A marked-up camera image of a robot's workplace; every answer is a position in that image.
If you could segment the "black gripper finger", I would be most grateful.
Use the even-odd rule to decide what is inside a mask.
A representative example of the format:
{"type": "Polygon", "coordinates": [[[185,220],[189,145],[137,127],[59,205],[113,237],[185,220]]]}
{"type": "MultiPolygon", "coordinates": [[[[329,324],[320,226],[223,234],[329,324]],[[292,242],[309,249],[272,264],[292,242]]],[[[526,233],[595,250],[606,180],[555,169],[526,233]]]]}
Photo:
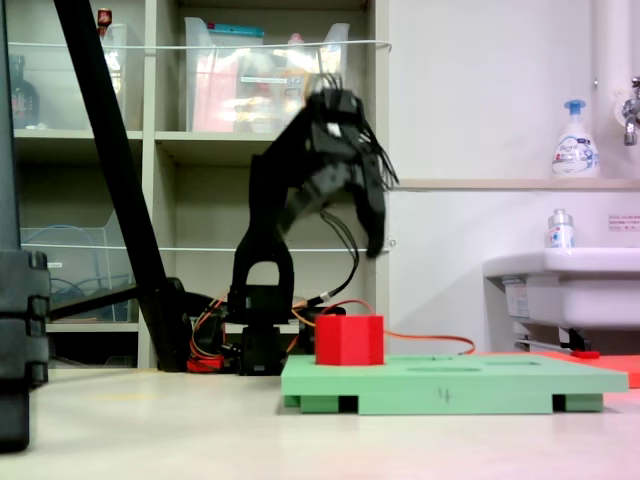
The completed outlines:
{"type": "Polygon", "coordinates": [[[375,259],[383,250],[386,217],[384,185],[375,156],[363,156],[354,166],[351,193],[358,220],[368,238],[366,255],[375,259]]]}
{"type": "Polygon", "coordinates": [[[282,233],[288,234],[297,220],[318,213],[332,196],[344,189],[348,177],[344,168],[323,168],[305,180],[282,211],[282,233]]]}

